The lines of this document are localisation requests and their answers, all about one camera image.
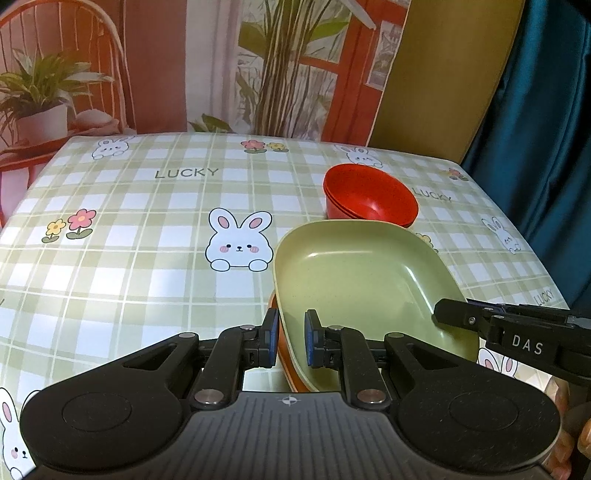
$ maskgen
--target plaid tablecloth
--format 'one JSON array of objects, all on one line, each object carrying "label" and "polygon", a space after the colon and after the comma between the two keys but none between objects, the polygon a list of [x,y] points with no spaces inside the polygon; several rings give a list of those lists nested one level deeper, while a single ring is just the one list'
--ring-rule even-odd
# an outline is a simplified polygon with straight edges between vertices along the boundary
[{"label": "plaid tablecloth", "polygon": [[[259,323],[273,290],[262,235],[274,248],[291,228],[324,218],[324,174],[349,161],[411,188],[420,204],[412,231],[438,250],[466,297],[566,307],[510,221],[451,162],[236,135],[77,137],[0,236],[0,385],[20,408],[31,391],[176,333],[213,338]],[[232,257],[220,236],[206,256],[217,208],[228,211],[213,215],[223,213],[215,227],[228,245],[249,242],[237,232],[254,236],[250,268],[214,261]],[[260,211],[271,214],[264,230],[264,214],[249,217]],[[514,373],[514,362],[486,361]],[[548,378],[525,365],[515,375],[540,388]],[[249,372],[245,388],[287,385],[277,367]]]}]

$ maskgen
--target plant pot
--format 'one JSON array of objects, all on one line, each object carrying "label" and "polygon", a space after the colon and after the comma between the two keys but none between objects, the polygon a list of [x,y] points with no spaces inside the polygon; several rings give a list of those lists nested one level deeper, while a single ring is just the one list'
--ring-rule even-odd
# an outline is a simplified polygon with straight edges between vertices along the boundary
[{"label": "plant pot", "polygon": [[68,134],[68,107],[58,105],[44,112],[17,120],[18,139],[40,145]]}]

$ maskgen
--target green square plate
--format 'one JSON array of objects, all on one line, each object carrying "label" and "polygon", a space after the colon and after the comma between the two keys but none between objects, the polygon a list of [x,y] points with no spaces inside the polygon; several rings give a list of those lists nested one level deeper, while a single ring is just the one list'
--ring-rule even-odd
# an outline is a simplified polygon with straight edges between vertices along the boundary
[{"label": "green square plate", "polygon": [[382,340],[402,332],[476,361],[474,332],[432,320],[442,298],[465,300],[439,255],[414,233],[372,220],[321,220],[291,230],[275,251],[273,277],[281,324],[297,375],[311,391],[339,390],[338,373],[307,366],[304,313],[322,325]]}]

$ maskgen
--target stacked red bowls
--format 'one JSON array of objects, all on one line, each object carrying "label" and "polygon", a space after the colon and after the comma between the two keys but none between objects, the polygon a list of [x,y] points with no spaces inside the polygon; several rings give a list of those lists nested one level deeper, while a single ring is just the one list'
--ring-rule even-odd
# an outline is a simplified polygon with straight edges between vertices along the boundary
[{"label": "stacked red bowls", "polygon": [[381,220],[403,227],[413,224],[418,203],[399,180],[377,168],[343,163],[324,176],[329,219]]}]

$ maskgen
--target bunny print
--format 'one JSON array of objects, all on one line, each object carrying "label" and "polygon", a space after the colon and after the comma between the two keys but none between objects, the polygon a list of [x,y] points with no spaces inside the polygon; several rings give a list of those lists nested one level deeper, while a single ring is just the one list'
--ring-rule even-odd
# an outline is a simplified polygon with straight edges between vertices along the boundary
[{"label": "bunny print", "polygon": [[[39,390],[29,393],[28,397],[22,404],[23,408],[37,392],[39,392]],[[2,435],[2,458],[10,471],[10,476],[14,480],[20,480],[35,468],[35,464],[33,463],[31,455],[29,454],[27,446],[21,436],[17,409],[14,406],[10,393],[8,393],[5,388],[0,388],[0,403],[2,405],[0,422],[4,426],[4,434]]]},{"label": "bunny print", "polygon": [[209,212],[209,225],[216,233],[209,240],[205,258],[218,272],[228,271],[230,267],[248,267],[253,272],[266,270],[273,260],[273,250],[261,232],[271,222],[269,212],[255,212],[239,227],[233,214],[214,208]]},{"label": "bunny print", "polygon": [[105,138],[99,141],[99,146],[92,152],[92,158],[100,160],[105,157],[118,157],[123,155],[123,152],[129,150],[129,144],[127,141],[130,137],[116,138],[114,140]]},{"label": "bunny print", "polygon": [[341,152],[347,154],[348,159],[352,163],[359,165],[367,165],[368,167],[382,168],[383,164],[377,158],[374,157],[374,153],[370,152],[367,148],[362,147],[345,147],[344,145],[335,145],[335,148]]},{"label": "bunny print", "polygon": [[501,366],[499,367],[499,364],[497,363],[495,357],[492,355],[490,350],[487,350],[486,348],[481,348],[480,350],[478,350],[478,365],[490,368],[491,370],[502,373],[503,375],[514,377],[515,372],[517,372],[518,363],[512,358],[504,356],[501,362]]},{"label": "bunny print", "polygon": [[499,240],[509,252],[515,255],[515,252],[520,251],[521,244],[519,243],[519,240],[513,237],[507,230],[505,230],[505,227],[502,226],[496,217],[493,217],[491,220],[492,221],[489,222],[483,218],[482,223],[484,223],[491,232],[499,237]]}]

